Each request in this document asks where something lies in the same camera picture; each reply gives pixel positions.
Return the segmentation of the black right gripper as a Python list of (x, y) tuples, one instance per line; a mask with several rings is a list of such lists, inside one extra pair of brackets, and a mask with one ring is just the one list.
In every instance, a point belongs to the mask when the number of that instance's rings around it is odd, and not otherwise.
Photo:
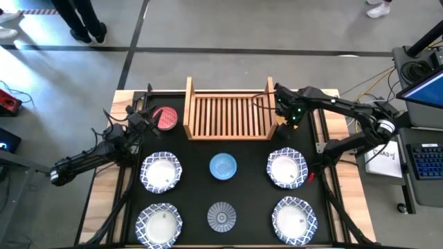
[[(278, 102), (276, 113), (279, 116), (287, 116), (287, 124), (298, 124), (307, 112), (306, 104), (303, 100), (305, 89), (292, 91), (280, 83), (275, 84), (275, 97)], [(284, 138), (290, 139), (293, 128), (285, 123), (279, 124), (276, 133)]]

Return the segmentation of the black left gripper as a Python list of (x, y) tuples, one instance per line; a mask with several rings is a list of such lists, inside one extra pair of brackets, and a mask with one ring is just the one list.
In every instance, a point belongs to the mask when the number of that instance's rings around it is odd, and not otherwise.
[(125, 108), (128, 121), (128, 129), (130, 133), (144, 133), (151, 131), (158, 139), (161, 139), (161, 131), (157, 126), (156, 120), (150, 120), (153, 113), (157, 110), (157, 106), (153, 105), (145, 109), (137, 111), (133, 106)]

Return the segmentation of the yellow bowl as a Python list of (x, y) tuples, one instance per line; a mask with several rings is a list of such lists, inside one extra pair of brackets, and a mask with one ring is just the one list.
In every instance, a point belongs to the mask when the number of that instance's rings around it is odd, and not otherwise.
[[(279, 124), (279, 125), (282, 125), (282, 124), (286, 124), (287, 123), (287, 121), (285, 120), (285, 118), (284, 117), (282, 117), (282, 116), (276, 116), (276, 120), (277, 120), (277, 123)], [(293, 128), (294, 129), (297, 129), (298, 128), (298, 125), (294, 125), (293, 126)]]

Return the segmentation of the red patterned bowl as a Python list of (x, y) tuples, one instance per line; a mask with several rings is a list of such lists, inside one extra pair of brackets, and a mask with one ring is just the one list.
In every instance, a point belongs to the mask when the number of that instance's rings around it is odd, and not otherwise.
[(157, 127), (162, 131), (173, 129), (178, 122), (177, 112), (172, 107), (159, 107), (152, 116), (159, 120)]

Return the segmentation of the large blue white bowl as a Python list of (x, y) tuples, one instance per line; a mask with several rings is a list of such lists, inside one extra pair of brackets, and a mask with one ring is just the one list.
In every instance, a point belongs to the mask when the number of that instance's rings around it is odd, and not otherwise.
[(135, 234), (147, 249), (170, 249), (181, 234), (183, 221), (170, 203), (151, 204), (136, 220)]
[(271, 214), (276, 236), (290, 246), (308, 244), (317, 228), (318, 220), (308, 202), (292, 196), (281, 199)]
[(296, 189), (305, 182), (309, 170), (305, 157), (299, 151), (284, 147), (268, 155), (266, 172), (278, 187)]
[(169, 151), (154, 152), (141, 165), (140, 181), (148, 192), (162, 194), (180, 181), (183, 168)]

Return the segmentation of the light blue patterned bowl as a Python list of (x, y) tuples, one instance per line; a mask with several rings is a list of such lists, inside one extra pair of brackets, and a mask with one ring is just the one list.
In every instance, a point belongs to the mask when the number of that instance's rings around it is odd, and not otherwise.
[(237, 172), (237, 161), (230, 154), (219, 153), (211, 158), (209, 170), (217, 180), (227, 181)]

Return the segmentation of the wooden slatted shelf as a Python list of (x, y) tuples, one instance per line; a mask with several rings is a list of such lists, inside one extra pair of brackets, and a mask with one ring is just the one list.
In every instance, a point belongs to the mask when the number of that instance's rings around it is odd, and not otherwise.
[(273, 78), (264, 91), (196, 91), (186, 81), (183, 128), (190, 140), (270, 140), (278, 127)]

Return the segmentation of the white paper sheet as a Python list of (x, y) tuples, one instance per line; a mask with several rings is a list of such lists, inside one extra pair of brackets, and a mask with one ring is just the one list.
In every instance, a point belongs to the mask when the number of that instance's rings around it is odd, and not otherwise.
[(399, 148), (396, 141), (387, 145), (379, 145), (364, 155), (365, 170), (367, 173), (402, 177)]

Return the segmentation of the person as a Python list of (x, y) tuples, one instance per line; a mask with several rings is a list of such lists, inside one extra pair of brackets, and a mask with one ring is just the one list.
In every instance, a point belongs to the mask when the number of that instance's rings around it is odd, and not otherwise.
[(98, 19), (91, 0), (51, 0), (51, 3), (75, 40), (90, 44), (92, 35), (98, 44), (105, 43), (107, 27)]
[(392, 1), (393, 0), (365, 0), (367, 4), (374, 6), (374, 8), (366, 12), (366, 15), (373, 19), (388, 15)]

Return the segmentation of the red box device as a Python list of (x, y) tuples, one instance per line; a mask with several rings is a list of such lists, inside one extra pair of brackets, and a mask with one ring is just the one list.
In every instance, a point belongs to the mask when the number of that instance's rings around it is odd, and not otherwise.
[(0, 89), (0, 117), (17, 116), (22, 101)]

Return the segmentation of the computer monitor with blue screen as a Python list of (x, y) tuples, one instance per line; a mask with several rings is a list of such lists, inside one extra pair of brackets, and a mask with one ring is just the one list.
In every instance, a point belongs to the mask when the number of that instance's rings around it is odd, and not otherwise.
[(443, 65), (398, 92), (396, 98), (443, 109)]

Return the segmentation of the black device with blue light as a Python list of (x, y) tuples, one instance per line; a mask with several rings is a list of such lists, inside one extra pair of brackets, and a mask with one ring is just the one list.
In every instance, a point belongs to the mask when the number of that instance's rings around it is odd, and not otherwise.
[(21, 143), (21, 138), (0, 128), (0, 149), (14, 154)]

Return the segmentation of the black backlit keyboard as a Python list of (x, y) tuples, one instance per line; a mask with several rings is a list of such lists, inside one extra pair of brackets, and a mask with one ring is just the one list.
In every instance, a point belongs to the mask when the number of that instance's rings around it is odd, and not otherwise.
[(406, 148), (417, 180), (443, 179), (443, 143), (408, 144)]

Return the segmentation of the dark grey side desk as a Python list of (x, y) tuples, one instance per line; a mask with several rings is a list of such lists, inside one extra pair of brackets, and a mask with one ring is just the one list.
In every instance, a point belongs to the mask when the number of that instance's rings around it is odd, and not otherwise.
[(6, 235), (15, 211), (36, 172), (49, 174), (49, 166), (41, 165), (16, 154), (0, 150), (0, 166), (8, 167), (6, 200), (0, 205), (0, 249), (6, 244)]

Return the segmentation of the grey equipment cart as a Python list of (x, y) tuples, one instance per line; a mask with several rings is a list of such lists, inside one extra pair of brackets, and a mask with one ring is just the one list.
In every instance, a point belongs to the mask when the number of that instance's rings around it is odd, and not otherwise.
[[(423, 50), (416, 57), (409, 57), (406, 54), (408, 48), (392, 50), (401, 90), (443, 65), (443, 51)], [(423, 206), (443, 208), (443, 179), (417, 180), (406, 148), (408, 144), (443, 143), (443, 109), (404, 102), (407, 111), (397, 119), (399, 141), (415, 201)]]

